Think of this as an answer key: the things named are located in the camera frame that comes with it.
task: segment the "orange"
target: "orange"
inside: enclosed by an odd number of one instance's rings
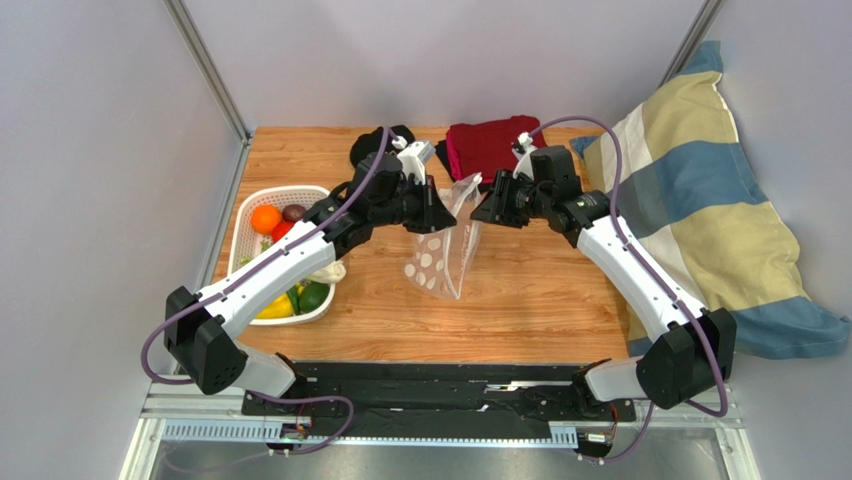
[[[261,235],[269,235],[281,223],[281,212],[273,205],[260,205],[251,214],[251,226]]]

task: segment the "plastic basket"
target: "plastic basket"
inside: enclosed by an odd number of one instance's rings
[[[228,259],[228,274],[234,273],[240,269],[240,259],[251,257],[255,258],[260,255],[261,245],[263,240],[272,241],[272,238],[267,235],[261,235],[254,231],[251,226],[251,214],[254,209],[260,205],[274,205],[279,210],[287,205],[301,205],[305,208],[311,208],[314,203],[328,196],[328,190],[322,187],[312,185],[294,185],[289,187],[267,188],[255,192],[248,197],[240,209],[237,211],[237,221],[234,225],[234,238],[231,242],[231,256]],[[304,315],[294,315],[286,318],[269,318],[252,320],[252,325],[272,326],[272,325],[293,325],[296,323],[313,322],[322,318],[331,308],[331,300],[334,298],[334,284],[329,285],[330,290],[328,297],[313,312]]]

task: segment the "wooden tabletop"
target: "wooden tabletop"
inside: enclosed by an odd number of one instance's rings
[[[269,187],[351,180],[352,143],[372,128],[260,128],[249,154],[219,256],[227,273],[236,211]],[[447,127],[412,128],[442,140]],[[548,129],[549,145],[567,145],[588,129]],[[452,184],[437,158],[427,166],[438,188]],[[584,188],[585,172],[579,168]],[[627,356],[623,298],[603,273],[543,221],[523,230],[484,225],[462,299],[423,293],[403,274],[414,254],[401,226],[378,228],[346,257],[331,310],[303,325],[249,327],[246,345],[297,360],[586,363]]]

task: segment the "red tomato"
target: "red tomato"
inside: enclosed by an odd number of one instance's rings
[[[284,235],[287,235],[287,232],[289,232],[290,229],[293,228],[293,225],[293,222],[288,222],[286,220],[276,225],[275,228],[272,229],[272,233],[270,234],[272,235],[272,241],[278,243],[278,240],[284,238]]]

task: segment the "striped pillow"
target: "striped pillow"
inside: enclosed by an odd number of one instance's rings
[[[799,244],[757,185],[716,89],[719,42],[615,126],[624,150],[618,208],[640,243],[690,294],[737,320],[737,350],[765,358],[843,351],[849,319],[812,302],[796,268]],[[594,188],[609,192],[608,136],[572,142]],[[631,355],[650,347],[631,311]]]

